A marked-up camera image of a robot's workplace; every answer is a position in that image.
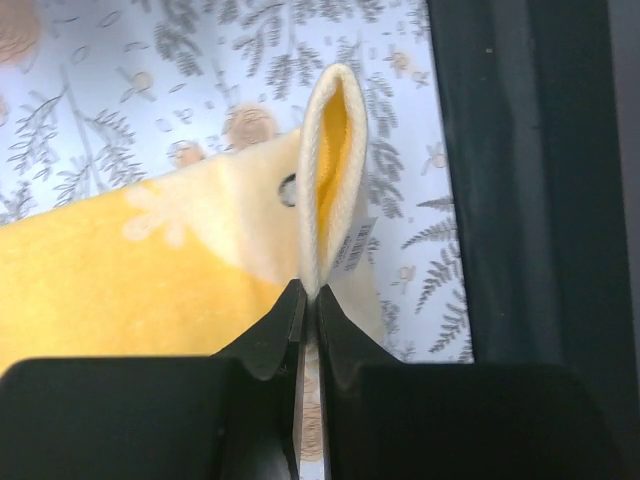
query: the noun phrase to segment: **cloth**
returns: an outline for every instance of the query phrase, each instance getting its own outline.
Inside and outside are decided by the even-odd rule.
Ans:
[[[300,276],[313,300],[366,215],[367,122],[351,69],[329,66],[303,125],[0,229],[0,369],[33,356],[210,355]],[[333,283],[381,341],[363,261]]]

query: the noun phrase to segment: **white tag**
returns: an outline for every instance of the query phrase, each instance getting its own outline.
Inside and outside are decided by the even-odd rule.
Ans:
[[[376,220],[378,220],[377,217],[371,217],[353,222],[331,267],[330,280],[335,280],[356,269],[362,254],[367,249]]]

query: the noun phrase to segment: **towel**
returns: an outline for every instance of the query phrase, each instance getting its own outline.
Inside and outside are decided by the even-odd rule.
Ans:
[[[211,355],[300,278],[384,328],[366,260],[332,270],[366,220],[366,112],[321,75],[299,129],[0,229],[0,373],[29,357]]]

